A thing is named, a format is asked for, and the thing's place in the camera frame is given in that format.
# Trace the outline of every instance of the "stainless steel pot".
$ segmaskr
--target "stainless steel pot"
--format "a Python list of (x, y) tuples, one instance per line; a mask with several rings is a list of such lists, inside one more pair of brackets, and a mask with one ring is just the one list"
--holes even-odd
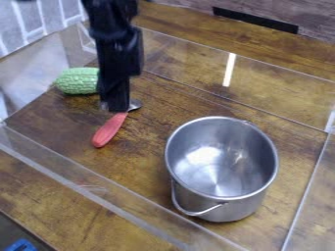
[(210, 222), (237, 221), (257, 211), (279, 168), (265, 132), (226, 117), (179, 127), (167, 141), (166, 162), (175, 208)]

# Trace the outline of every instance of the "wooden table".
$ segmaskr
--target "wooden table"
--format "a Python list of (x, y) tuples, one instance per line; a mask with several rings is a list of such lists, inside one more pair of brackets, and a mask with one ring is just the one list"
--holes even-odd
[[(138, 24), (143, 27), (307, 73), (327, 77), (334, 71), (329, 52), (335, 50), (327, 44), (189, 10), (150, 3), (142, 8)], [(132, 95), (145, 107), (130, 114), (102, 150), (91, 146), (91, 138), (111, 114), (99, 110), (96, 95), (64, 96), (52, 88), (7, 120), (7, 126), (175, 211), (165, 165), (169, 135), (203, 116), (251, 121), (273, 138), (281, 156), (281, 172), (263, 205), (237, 223), (191, 220), (241, 247), (279, 250), (327, 137), (322, 128), (334, 101), (333, 83), (321, 80), (313, 89), (317, 92), (303, 91), (303, 84), (313, 86), (314, 80), (301, 81), (301, 75), (295, 78), (293, 72), (241, 58), (239, 78), (233, 87), (223, 88), (221, 60), (230, 54), (159, 33), (146, 31), (146, 35), (147, 72), (132, 80)], [(238, 85), (246, 69), (255, 65), (249, 76), (258, 83)], [(313, 106), (315, 101), (325, 102)], [(6, 153), (0, 178), (2, 211), (56, 249), (177, 249)]]

